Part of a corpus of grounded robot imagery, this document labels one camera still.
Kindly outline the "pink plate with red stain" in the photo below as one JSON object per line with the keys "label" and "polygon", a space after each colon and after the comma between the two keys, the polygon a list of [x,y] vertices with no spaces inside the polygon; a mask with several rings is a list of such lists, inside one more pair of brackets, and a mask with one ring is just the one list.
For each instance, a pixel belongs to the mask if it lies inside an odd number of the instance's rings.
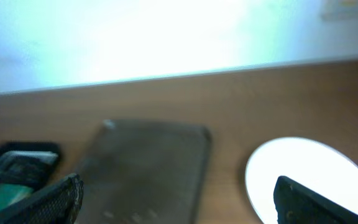
{"label": "pink plate with red stain", "polygon": [[277,222],[273,191],[282,175],[358,214],[358,165],[327,144],[284,137],[257,147],[244,170],[247,196],[263,223]]}

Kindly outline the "green yellow sponge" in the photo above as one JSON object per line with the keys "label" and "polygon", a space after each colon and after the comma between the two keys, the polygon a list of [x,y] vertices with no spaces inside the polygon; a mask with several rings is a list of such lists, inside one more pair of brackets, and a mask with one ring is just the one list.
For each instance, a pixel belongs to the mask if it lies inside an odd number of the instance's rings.
{"label": "green yellow sponge", "polygon": [[30,196],[33,188],[18,184],[0,184],[0,211]]}

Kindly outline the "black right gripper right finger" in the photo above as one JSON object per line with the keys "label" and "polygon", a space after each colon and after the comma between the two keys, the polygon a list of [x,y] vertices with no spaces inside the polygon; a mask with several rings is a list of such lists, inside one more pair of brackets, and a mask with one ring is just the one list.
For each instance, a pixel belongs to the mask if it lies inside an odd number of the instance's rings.
{"label": "black right gripper right finger", "polygon": [[276,181],[273,201],[278,224],[358,224],[358,214],[284,175]]}

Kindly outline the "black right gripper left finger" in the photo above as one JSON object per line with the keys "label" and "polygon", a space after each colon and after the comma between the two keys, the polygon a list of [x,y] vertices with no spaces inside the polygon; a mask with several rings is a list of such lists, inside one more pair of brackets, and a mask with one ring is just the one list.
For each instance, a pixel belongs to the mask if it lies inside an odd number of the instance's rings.
{"label": "black right gripper left finger", "polygon": [[82,206],[83,181],[72,173],[0,211],[0,224],[74,224]]}

